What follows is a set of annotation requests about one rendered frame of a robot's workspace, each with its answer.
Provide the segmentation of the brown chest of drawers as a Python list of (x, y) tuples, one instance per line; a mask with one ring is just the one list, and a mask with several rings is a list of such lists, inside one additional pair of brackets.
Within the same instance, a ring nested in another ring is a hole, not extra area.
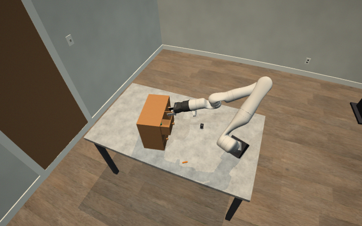
[(136, 123), (144, 148), (164, 151), (160, 125), (170, 96), (149, 94)]

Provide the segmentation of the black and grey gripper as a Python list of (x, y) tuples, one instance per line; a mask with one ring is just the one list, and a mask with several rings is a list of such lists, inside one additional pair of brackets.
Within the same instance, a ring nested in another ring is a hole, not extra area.
[(196, 107), (196, 99), (176, 102), (174, 103), (174, 107), (169, 107), (169, 110), (173, 110), (173, 113), (167, 113), (168, 116), (176, 115), (180, 112), (192, 111), (193, 117), (195, 117), (198, 110)]

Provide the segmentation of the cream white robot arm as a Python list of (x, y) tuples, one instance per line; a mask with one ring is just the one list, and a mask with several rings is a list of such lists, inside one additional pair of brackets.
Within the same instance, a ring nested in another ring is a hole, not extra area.
[(226, 103), (249, 96), (243, 105), (239, 108), (236, 115), (228, 125), (226, 130), (221, 134), (217, 140), (217, 145), (229, 152), (241, 151), (241, 142), (234, 140), (229, 134), (243, 125), (249, 123), (253, 115), (255, 114), (261, 100), (271, 90), (272, 80), (269, 77), (261, 77), (257, 83), (252, 85), (233, 89), (227, 92), (213, 93), (209, 96), (208, 100), (204, 98), (196, 99), (197, 109), (217, 109), (221, 106), (221, 101)]

